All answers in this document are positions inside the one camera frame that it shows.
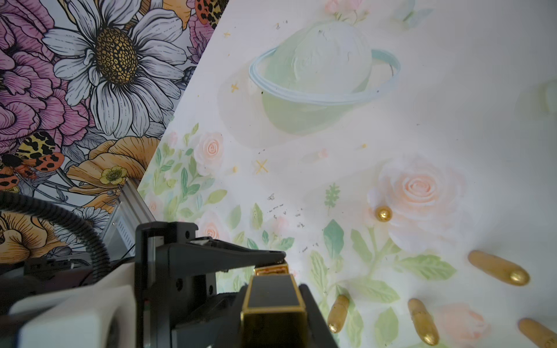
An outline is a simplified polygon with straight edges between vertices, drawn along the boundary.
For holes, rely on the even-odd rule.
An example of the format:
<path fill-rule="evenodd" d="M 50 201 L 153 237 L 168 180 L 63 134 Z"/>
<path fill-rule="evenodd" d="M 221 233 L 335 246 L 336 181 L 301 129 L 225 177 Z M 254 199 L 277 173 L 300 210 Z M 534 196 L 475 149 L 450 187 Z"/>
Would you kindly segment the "aluminium corner post left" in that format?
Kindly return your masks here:
<path fill-rule="evenodd" d="M 155 221 L 139 194 L 140 181 L 131 179 L 122 188 L 113 213 L 101 233 L 111 261 L 135 255 L 136 228 Z"/>

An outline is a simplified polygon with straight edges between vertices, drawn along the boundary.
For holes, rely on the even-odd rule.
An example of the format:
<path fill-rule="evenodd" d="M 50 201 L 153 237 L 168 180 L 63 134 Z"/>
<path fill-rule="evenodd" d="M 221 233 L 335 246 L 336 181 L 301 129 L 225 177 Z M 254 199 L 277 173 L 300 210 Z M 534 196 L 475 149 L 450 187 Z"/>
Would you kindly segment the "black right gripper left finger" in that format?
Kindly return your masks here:
<path fill-rule="evenodd" d="M 284 251 L 248 249 L 217 239 L 176 242 L 156 249 L 156 276 L 184 278 L 283 263 Z"/>

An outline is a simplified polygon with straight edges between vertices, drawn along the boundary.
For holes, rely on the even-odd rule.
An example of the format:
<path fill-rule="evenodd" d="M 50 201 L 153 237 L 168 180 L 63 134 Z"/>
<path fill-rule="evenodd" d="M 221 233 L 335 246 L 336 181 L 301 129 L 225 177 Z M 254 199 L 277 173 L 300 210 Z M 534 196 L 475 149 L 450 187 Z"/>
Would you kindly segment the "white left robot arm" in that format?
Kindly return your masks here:
<path fill-rule="evenodd" d="M 27 297 L 1 316 L 2 347 L 140 347 L 135 265 L 101 281 Z"/>

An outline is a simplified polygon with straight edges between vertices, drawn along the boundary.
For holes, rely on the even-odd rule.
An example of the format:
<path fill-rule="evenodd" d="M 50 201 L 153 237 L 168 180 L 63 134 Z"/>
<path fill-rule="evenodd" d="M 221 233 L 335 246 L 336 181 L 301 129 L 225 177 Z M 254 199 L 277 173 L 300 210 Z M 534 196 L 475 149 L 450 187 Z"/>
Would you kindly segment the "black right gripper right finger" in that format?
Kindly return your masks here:
<path fill-rule="evenodd" d="M 309 287 L 306 284 L 301 284 L 299 290 L 307 311 L 308 347 L 338 348 Z"/>

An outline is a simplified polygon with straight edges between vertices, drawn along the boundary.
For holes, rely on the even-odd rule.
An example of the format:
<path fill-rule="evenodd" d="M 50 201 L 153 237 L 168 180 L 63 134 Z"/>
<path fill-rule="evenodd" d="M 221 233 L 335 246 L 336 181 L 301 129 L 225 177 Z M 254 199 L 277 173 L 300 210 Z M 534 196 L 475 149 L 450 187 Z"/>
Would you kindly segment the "green capped jar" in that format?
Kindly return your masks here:
<path fill-rule="evenodd" d="M 547 82 L 542 88 L 542 100 L 548 114 L 557 113 L 557 80 Z"/>

